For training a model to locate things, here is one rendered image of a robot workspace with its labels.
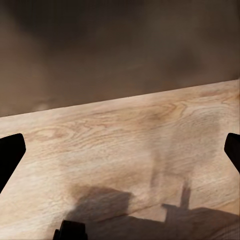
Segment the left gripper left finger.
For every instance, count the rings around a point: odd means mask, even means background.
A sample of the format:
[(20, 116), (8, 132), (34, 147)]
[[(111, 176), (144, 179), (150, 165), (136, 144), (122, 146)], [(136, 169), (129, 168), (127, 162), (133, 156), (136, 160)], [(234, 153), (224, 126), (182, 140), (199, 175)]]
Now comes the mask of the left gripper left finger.
[(26, 153), (22, 133), (0, 138), (0, 193)]

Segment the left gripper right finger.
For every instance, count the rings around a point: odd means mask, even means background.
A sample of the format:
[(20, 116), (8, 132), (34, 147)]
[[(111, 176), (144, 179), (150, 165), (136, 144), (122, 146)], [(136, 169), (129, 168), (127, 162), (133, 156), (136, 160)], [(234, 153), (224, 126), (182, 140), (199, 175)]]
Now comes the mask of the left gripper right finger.
[(228, 133), (224, 151), (240, 173), (240, 135), (235, 133)]

